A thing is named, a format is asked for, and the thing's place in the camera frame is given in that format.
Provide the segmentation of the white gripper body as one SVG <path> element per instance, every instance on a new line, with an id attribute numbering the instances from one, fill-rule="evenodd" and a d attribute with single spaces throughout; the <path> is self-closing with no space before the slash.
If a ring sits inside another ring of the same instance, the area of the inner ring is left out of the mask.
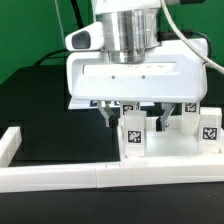
<path id="1" fill-rule="evenodd" d="M 197 103 L 207 93 L 204 62 L 180 40 L 162 42 L 135 64 L 111 63 L 100 51 L 73 53 L 67 82 L 79 100 Z"/>

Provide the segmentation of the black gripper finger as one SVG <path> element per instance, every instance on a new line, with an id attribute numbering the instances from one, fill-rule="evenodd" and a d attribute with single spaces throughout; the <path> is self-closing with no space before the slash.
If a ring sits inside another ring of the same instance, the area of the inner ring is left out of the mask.
<path id="1" fill-rule="evenodd" d="M 108 128 L 116 128 L 118 126 L 118 116 L 114 114 L 109 106 L 109 101 L 98 101 L 97 107 L 105 119 Z"/>
<path id="2" fill-rule="evenodd" d="M 168 117 L 172 114 L 175 104 L 174 103 L 162 103 L 163 115 L 156 119 L 156 131 L 163 132 L 166 129 L 166 122 Z"/>

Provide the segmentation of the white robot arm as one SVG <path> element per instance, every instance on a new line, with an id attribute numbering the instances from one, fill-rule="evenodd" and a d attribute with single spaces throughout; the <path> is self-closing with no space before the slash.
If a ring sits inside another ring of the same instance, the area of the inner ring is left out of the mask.
<path id="1" fill-rule="evenodd" d="M 202 38 L 159 36 L 160 0 L 91 0 L 94 22 L 65 38 L 67 82 L 74 100 L 95 100 L 107 122 L 110 101 L 163 106 L 163 131 L 177 103 L 198 103 L 207 91 Z"/>

